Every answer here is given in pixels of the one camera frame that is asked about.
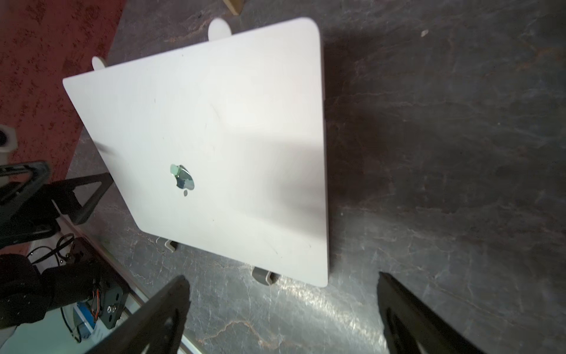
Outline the silver laptop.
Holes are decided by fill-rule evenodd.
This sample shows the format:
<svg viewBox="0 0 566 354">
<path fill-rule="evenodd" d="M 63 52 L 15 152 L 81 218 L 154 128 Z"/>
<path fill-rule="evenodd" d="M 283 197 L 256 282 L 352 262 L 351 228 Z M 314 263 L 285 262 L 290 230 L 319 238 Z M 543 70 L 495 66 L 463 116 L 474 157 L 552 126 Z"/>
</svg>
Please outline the silver laptop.
<svg viewBox="0 0 566 354">
<path fill-rule="evenodd" d="M 141 231 L 324 287 L 323 62 L 302 17 L 62 84 Z"/>
</svg>

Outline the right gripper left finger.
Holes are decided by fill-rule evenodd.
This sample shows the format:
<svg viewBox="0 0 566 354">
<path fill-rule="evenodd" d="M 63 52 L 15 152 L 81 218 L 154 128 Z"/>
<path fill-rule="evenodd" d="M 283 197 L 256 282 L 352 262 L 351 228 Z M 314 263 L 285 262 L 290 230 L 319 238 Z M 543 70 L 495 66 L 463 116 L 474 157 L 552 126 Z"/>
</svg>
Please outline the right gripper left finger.
<svg viewBox="0 0 566 354">
<path fill-rule="evenodd" d="M 190 283 L 180 275 L 90 353 L 177 353 L 190 309 Z"/>
</svg>

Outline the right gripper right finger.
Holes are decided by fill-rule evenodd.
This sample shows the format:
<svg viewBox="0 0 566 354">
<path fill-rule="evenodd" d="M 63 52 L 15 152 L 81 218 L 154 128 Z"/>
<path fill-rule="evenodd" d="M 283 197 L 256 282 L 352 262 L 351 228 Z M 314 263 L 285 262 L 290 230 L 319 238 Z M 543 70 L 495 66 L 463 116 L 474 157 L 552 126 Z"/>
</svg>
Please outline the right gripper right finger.
<svg viewBox="0 0 566 354">
<path fill-rule="evenodd" d="M 390 353 L 483 352 L 389 273 L 380 273 L 377 303 Z"/>
</svg>

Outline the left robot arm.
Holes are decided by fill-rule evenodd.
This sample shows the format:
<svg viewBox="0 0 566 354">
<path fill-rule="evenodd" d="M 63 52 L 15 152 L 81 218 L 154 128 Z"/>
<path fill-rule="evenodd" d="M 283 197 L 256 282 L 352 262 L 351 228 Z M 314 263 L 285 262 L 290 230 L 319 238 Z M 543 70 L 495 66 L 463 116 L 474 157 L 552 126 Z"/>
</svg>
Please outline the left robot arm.
<svg viewBox="0 0 566 354">
<path fill-rule="evenodd" d="M 57 221 L 85 223 L 113 184 L 110 173 L 49 182 L 47 162 L 3 165 L 1 177 L 26 174 L 27 180 L 1 186 L 1 247 L 50 238 Z M 94 318 L 112 329 L 130 286 L 84 238 L 72 235 L 52 251 L 31 261 L 25 255 L 1 256 L 1 327 L 42 320 L 51 310 L 92 300 Z"/>
</svg>

